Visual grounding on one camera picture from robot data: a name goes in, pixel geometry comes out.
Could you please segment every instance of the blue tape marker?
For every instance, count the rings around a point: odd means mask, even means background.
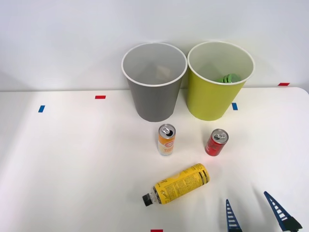
[[[237,104],[235,102],[232,103],[233,110],[238,110]]]
[[[45,108],[45,105],[41,105],[39,108],[39,113],[43,113],[44,108]]]

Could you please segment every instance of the pull tab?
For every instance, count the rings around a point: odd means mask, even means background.
[[[162,131],[165,133],[165,134],[169,134],[170,130],[166,127],[163,127],[162,128]]]
[[[213,137],[214,137],[215,140],[225,139],[226,134],[215,134]]]

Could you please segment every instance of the drink can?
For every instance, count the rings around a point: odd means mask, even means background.
[[[223,129],[215,129],[211,133],[211,137],[209,138],[205,147],[207,154],[210,156],[217,156],[221,152],[227,141],[227,132]]]
[[[163,124],[159,128],[158,150],[162,156],[173,153],[176,129],[171,124]]]

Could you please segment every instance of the gray bin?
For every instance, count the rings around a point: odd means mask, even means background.
[[[159,122],[173,114],[187,59],[167,43],[144,43],[130,49],[121,68],[138,114]]]

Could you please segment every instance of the trash bin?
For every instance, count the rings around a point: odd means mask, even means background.
[[[144,43],[124,55],[122,72],[143,119],[159,122],[173,114],[187,64],[184,53],[167,43]]]
[[[190,67],[187,106],[195,117],[211,121],[222,117],[254,71],[254,60],[243,48],[228,42],[204,42],[188,54]],[[235,73],[240,81],[219,83]]]

